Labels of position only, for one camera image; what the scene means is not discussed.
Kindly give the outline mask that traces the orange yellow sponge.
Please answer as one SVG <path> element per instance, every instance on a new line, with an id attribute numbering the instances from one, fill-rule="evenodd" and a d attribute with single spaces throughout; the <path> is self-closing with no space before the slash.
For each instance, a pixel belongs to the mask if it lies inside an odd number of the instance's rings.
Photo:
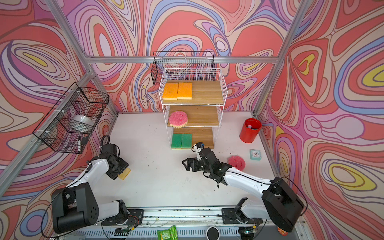
<path id="1" fill-rule="evenodd" d="M 178 83 L 166 83 L 162 99 L 165 101 L 176 101 L 178 99 Z"/>
<path id="2" fill-rule="evenodd" d="M 131 172 L 131 169 L 126 168 L 121 174 L 118 175 L 118 178 L 123 181 L 130 174 L 130 172 Z"/>
<path id="3" fill-rule="evenodd" d="M 192 83 L 179 83 L 177 100 L 191 100 L 192 99 Z"/>

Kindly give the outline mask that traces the yellow green sponge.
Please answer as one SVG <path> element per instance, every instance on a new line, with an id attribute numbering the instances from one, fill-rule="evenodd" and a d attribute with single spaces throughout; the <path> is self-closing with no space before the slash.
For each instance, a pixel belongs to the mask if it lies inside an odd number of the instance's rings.
<path id="1" fill-rule="evenodd" d="M 182 134 L 182 149 L 192 148 L 192 134 Z"/>
<path id="2" fill-rule="evenodd" d="M 173 134 L 171 141 L 171 149 L 181 149 L 182 148 L 182 134 Z"/>

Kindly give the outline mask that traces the pink smiley sponge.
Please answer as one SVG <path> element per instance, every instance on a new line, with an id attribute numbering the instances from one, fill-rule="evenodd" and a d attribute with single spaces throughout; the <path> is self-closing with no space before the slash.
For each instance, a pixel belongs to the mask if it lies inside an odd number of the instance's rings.
<path id="1" fill-rule="evenodd" d="M 172 112 L 168 122 L 173 128 L 183 128 L 188 124 L 188 115 L 183 111 Z"/>
<path id="2" fill-rule="evenodd" d="M 240 156 L 231 156 L 228 158 L 228 164 L 232 165 L 237 170 L 243 171 L 246 167 L 245 160 Z"/>

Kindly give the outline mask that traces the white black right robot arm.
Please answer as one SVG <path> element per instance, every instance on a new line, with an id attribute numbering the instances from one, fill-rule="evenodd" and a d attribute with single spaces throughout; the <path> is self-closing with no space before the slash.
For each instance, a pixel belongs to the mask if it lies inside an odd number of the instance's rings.
<path id="1" fill-rule="evenodd" d="M 210 148 L 200 147 L 195 153 L 195 158 L 182 161 L 186 171 L 202 172 L 204 177 L 214 180 L 217 185 L 241 189 L 263 201 L 264 206 L 260 207 L 246 204 L 248 199 L 242 198 L 234 208 L 237 222 L 267 219 L 285 232 L 293 231 L 305 205 L 283 178 L 268 180 L 246 174 L 228 163 L 220 162 Z"/>

